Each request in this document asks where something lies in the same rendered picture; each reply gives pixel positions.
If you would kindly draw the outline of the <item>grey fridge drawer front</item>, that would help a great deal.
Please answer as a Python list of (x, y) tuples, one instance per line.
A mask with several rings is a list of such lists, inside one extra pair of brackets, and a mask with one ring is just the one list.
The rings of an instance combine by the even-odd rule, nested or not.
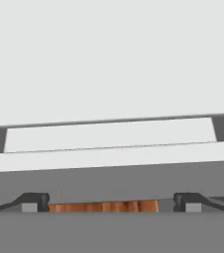
[(224, 142), (0, 154), (0, 208), (22, 194), (53, 205), (224, 197)]

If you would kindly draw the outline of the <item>pale grey fridge door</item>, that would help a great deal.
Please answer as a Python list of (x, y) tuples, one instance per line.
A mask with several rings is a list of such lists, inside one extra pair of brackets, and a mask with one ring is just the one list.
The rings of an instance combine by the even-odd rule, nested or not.
[(0, 126), (224, 113), (224, 0), (0, 0)]

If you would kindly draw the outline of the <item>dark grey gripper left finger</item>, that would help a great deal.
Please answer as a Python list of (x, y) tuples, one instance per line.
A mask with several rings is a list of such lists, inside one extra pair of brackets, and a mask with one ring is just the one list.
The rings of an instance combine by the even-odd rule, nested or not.
[(13, 202), (0, 205), (0, 211), (47, 212), (49, 193), (23, 193)]

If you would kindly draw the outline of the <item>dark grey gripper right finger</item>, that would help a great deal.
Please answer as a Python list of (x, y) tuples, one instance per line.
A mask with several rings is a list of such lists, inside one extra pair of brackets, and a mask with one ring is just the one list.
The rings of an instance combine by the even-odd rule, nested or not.
[(205, 197), (200, 193), (175, 193), (174, 212), (222, 212), (224, 197)]

